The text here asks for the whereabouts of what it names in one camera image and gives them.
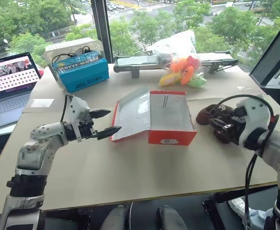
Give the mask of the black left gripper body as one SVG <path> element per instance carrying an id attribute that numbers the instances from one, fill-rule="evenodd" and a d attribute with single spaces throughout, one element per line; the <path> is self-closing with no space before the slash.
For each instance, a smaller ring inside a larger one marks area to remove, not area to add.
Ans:
<path id="1" fill-rule="evenodd" d="M 89 139 L 97 137 L 97 131 L 93 128 L 93 118 L 93 112 L 88 112 L 79 119 L 78 128 L 80 131 L 81 138 Z"/>

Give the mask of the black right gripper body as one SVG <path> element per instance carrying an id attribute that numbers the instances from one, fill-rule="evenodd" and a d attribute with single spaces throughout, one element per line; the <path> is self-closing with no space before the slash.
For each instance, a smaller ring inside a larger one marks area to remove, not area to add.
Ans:
<path id="1" fill-rule="evenodd" d="M 211 126 L 214 135 L 224 144 L 239 144 L 239 138 L 243 132 L 246 122 L 243 118 L 247 115 L 246 109 L 242 107 L 231 108 L 229 106 L 216 106 L 212 110 Z"/>

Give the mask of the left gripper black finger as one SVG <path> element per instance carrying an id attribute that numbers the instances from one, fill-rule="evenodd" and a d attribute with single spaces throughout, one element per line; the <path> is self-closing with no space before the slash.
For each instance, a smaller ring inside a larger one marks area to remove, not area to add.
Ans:
<path id="1" fill-rule="evenodd" d="M 108 115 L 110 112 L 111 111 L 107 109 L 99 109 L 99 110 L 90 111 L 89 115 L 91 119 L 98 119 Z"/>
<path id="2" fill-rule="evenodd" d="M 122 127 L 121 126 L 112 126 L 109 128 L 104 129 L 103 131 L 98 131 L 97 132 L 97 140 L 101 140 L 104 138 L 111 137 L 115 133 L 117 133 Z"/>

